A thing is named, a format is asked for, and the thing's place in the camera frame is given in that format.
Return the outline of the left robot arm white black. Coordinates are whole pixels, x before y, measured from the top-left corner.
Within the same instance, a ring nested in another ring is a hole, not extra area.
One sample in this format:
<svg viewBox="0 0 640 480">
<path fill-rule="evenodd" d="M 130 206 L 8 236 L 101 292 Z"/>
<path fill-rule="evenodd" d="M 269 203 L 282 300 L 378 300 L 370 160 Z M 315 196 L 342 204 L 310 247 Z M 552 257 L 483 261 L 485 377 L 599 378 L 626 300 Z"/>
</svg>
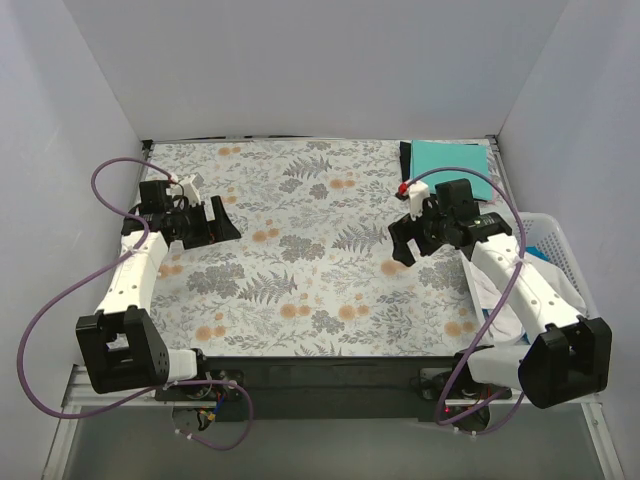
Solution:
<svg viewBox="0 0 640 480">
<path fill-rule="evenodd" d="M 198 349 L 166 346 L 150 313 L 162 262 L 178 242 L 186 250 L 238 240 L 223 200 L 201 200 L 189 181 L 143 181 L 140 200 L 121 230 L 124 261 L 92 315 L 81 317 L 76 337 L 91 385 L 106 394 L 205 378 Z"/>
</svg>

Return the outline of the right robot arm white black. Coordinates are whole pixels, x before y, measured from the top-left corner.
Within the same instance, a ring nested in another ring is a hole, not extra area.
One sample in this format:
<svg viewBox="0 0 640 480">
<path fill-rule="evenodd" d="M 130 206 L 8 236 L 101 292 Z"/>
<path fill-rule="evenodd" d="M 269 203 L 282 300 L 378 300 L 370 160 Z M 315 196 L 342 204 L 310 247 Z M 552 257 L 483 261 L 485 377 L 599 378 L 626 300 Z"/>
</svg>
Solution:
<svg viewBox="0 0 640 480">
<path fill-rule="evenodd" d="M 523 326 L 528 345 L 468 348 L 450 384 L 473 382 L 515 389 L 541 409 L 603 391 L 608 384 L 612 332 L 600 317 L 587 318 L 571 306 L 524 258 L 525 240 L 497 213 L 481 213 L 466 179 L 429 188 L 404 182 L 399 197 L 409 212 L 392 223 L 394 260 L 415 262 L 449 245 L 494 284 L 499 303 Z"/>
</svg>

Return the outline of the white t shirt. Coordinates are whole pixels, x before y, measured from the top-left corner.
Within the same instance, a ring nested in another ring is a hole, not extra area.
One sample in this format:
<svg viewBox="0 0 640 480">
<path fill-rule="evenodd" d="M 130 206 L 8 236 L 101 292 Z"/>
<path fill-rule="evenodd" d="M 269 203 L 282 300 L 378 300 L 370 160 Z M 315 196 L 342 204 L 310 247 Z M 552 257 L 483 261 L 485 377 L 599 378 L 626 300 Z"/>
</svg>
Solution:
<svg viewBox="0 0 640 480">
<path fill-rule="evenodd" d="M 461 257 L 465 276 L 469 283 L 469 290 L 472 295 L 472 302 L 478 314 L 479 322 L 483 324 L 492 313 L 495 305 L 500 299 L 501 292 L 496 289 L 485 273 L 469 262 L 464 255 L 461 255 Z M 534 265 L 542 275 L 534 263 L 536 257 L 531 256 L 526 251 L 525 259 Z M 496 319 L 489 327 L 481 341 L 481 344 L 486 345 L 513 345 L 528 343 L 529 341 L 524 327 L 508 304 L 505 304 L 500 310 Z"/>
</svg>

